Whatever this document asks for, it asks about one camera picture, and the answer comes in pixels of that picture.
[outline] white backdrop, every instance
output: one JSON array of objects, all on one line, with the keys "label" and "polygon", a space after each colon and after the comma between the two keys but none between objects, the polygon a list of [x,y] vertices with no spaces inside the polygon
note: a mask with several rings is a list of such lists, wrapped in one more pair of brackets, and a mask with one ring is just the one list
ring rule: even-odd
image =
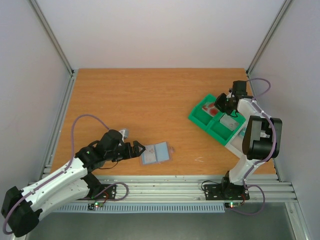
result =
[{"label": "white backdrop", "polygon": [[[313,240],[320,239],[320,2],[295,0],[253,71],[272,88],[259,103],[283,121],[276,162],[291,181]],[[266,85],[252,82],[257,93]]]},{"label": "white backdrop", "polygon": [[28,1],[0,1],[1,205],[8,189],[38,180],[68,79]]},{"label": "white backdrop", "polygon": [[78,68],[247,68],[282,0],[38,0]]}]

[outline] green plastic container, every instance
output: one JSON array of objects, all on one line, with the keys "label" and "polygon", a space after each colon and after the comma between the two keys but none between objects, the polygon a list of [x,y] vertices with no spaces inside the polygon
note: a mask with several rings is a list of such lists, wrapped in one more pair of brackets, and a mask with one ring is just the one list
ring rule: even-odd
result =
[{"label": "green plastic container", "polygon": [[207,132],[210,136],[216,139],[219,143],[225,146],[243,126],[246,119],[239,113],[236,114],[235,111],[233,111],[232,115],[238,116],[233,117],[233,119],[239,123],[239,126],[235,130],[231,131],[220,123],[220,119],[225,115],[225,113],[219,111],[214,117],[212,117],[202,109],[203,105],[207,102],[214,103],[215,101],[216,97],[208,94],[193,108],[188,118],[205,132]]}]

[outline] orange wooden tabletop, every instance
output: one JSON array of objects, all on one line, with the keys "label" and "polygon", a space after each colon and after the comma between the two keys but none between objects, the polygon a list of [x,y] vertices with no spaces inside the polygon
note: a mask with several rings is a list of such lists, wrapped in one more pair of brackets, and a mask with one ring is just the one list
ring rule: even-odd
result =
[{"label": "orange wooden tabletop", "polygon": [[[95,175],[222,175],[239,158],[188,119],[207,94],[227,93],[233,81],[246,80],[243,68],[80,69],[62,127],[52,171],[70,159],[70,130],[76,117],[93,114],[111,129],[129,129],[127,141],[143,145],[168,142],[172,161],[141,165],[139,158],[120,161]],[[81,118],[74,131],[75,151],[100,140],[106,129]],[[107,162],[104,167],[112,167]],[[272,161],[255,173],[274,174]]]}]

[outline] purple cable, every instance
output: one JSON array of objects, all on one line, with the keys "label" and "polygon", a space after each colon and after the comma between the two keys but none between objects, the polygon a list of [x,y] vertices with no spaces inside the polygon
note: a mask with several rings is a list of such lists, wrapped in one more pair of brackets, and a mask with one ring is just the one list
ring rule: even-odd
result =
[{"label": "purple cable", "polygon": [[70,161],[68,163],[68,165],[65,167],[65,171],[71,166],[72,164],[72,161],[74,159],[74,155],[75,155],[75,139],[74,139],[74,131],[75,131],[75,126],[76,126],[76,123],[77,121],[80,119],[80,118],[83,118],[83,117],[92,117],[96,120],[98,120],[106,129],[109,130],[109,127],[102,121],[100,120],[97,116],[95,115],[92,115],[92,114],[82,114],[80,116],[78,116],[74,121],[73,121],[73,124],[72,124],[72,127],[71,127],[71,158],[70,158]]},{"label": "purple cable", "polygon": [[247,216],[253,216],[253,215],[257,215],[259,213],[261,213],[264,208],[265,208],[265,205],[266,205],[266,196],[265,196],[265,193],[264,191],[262,190],[261,187],[259,187],[258,185],[255,185],[255,184],[252,184],[252,185],[246,185],[246,182],[245,182],[245,179],[247,178],[247,176],[251,173],[251,171],[255,168],[255,165],[257,164],[260,164],[260,163],[265,163],[266,161],[268,161],[272,155],[274,154],[275,152],[275,149],[276,149],[276,141],[277,141],[277,136],[276,136],[276,129],[275,129],[275,126],[274,124],[272,123],[272,121],[270,120],[270,118],[268,117],[267,114],[265,114],[264,111],[262,111],[260,109],[260,107],[254,102],[254,100],[257,98],[257,97],[261,97],[262,95],[264,95],[266,92],[268,92],[271,88],[271,83],[267,80],[267,79],[264,79],[264,78],[260,78],[260,77],[257,77],[257,78],[252,78],[252,79],[249,79],[247,80],[247,82],[249,81],[253,81],[253,80],[262,80],[262,81],[265,81],[269,84],[269,87],[266,91],[264,91],[263,93],[259,94],[258,96],[255,96],[252,100],[251,100],[251,103],[252,103],[252,106],[255,108],[255,110],[257,110],[269,123],[270,127],[271,127],[271,130],[272,130],[272,147],[271,147],[271,150],[270,150],[270,153],[268,154],[268,156],[263,159],[263,160],[260,160],[260,161],[257,161],[254,163],[254,165],[251,166],[251,168],[245,173],[244,177],[243,177],[243,186],[245,189],[249,189],[249,188],[252,188],[252,187],[256,187],[258,188],[261,193],[262,193],[262,206],[260,208],[259,211],[257,212],[254,212],[254,213],[249,213],[249,212],[242,212],[242,211],[239,211],[239,210],[236,210],[234,208],[230,208],[232,211],[236,212],[236,213],[239,213],[239,214],[243,214],[243,215],[247,215]]},{"label": "purple cable", "polygon": [[264,81],[266,82],[269,86],[267,88],[267,90],[265,90],[263,93],[257,95],[257,96],[254,96],[252,98],[252,100],[256,100],[257,98],[260,98],[262,95],[266,94],[270,89],[271,89],[271,83],[267,80],[267,79],[264,79],[264,78],[261,78],[261,77],[255,77],[255,78],[252,78],[252,79],[248,79],[247,82],[251,82],[251,81],[254,81],[254,80],[261,80],[261,81]]},{"label": "purple cable", "polygon": [[102,193],[104,193],[107,189],[109,189],[109,188],[111,188],[111,187],[113,187],[113,186],[115,186],[115,185],[117,185],[117,184],[123,185],[123,186],[125,187],[125,190],[126,190],[125,195],[124,195],[123,197],[118,198],[118,199],[107,199],[107,200],[108,200],[108,201],[117,202],[117,201],[121,201],[121,200],[125,199],[125,198],[128,196],[128,194],[129,194],[129,187],[128,187],[128,185],[125,184],[124,182],[115,182],[115,183],[107,186],[105,189],[103,189],[101,192],[99,192],[97,195],[95,195],[95,196],[93,197],[93,199],[96,198],[96,197],[98,197],[98,196],[100,196],[100,195],[101,195]]},{"label": "purple cable", "polygon": [[261,191],[261,193],[262,193],[263,202],[262,202],[262,206],[261,206],[261,208],[260,208],[259,211],[254,212],[254,213],[250,213],[250,212],[239,211],[239,210],[236,210],[236,209],[234,209],[234,208],[229,208],[229,209],[232,210],[232,211],[234,211],[234,212],[236,212],[236,213],[243,214],[243,215],[246,215],[246,216],[254,216],[254,215],[257,215],[257,214],[261,213],[261,212],[264,210],[265,205],[266,205],[266,196],[265,196],[265,193],[264,193],[264,191],[261,189],[261,187],[259,187],[258,185],[255,185],[255,184],[246,186],[246,189],[249,189],[249,188],[252,188],[252,187],[258,188],[258,189]]},{"label": "purple cable", "polygon": [[[69,169],[69,167],[71,166],[72,162],[73,162],[73,159],[74,159],[74,155],[75,155],[75,144],[74,144],[74,131],[75,131],[75,125],[77,123],[77,121],[82,118],[82,117],[92,117],[96,120],[98,120],[103,126],[105,126],[106,129],[109,130],[109,128],[107,127],[107,125],[101,121],[98,117],[92,115],[92,114],[82,114],[80,116],[78,116],[73,124],[72,124],[72,127],[71,127],[71,159],[68,163],[68,165],[65,167],[64,171],[61,171],[59,172],[58,174],[52,176],[51,178],[49,178],[48,180],[44,181],[42,184],[40,184],[39,186],[35,187],[33,189],[33,192],[39,190],[40,188],[42,188],[44,185],[50,183],[52,180],[56,179],[57,177],[59,177],[61,174],[63,174],[65,171],[67,171]],[[30,195],[32,194],[32,192],[28,192],[26,195],[24,195],[22,198],[20,198],[15,205],[13,205],[13,207],[10,209],[10,211],[8,212],[6,218],[4,219],[4,223],[3,223],[3,226],[2,226],[2,231],[4,234],[6,235],[10,235],[12,234],[13,232],[12,231],[7,231],[7,224],[8,224],[8,220],[9,218],[11,217],[12,213],[14,212],[14,210],[17,208],[17,206],[19,206],[19,204],[25,200],[27,197],[29,197]]]}]

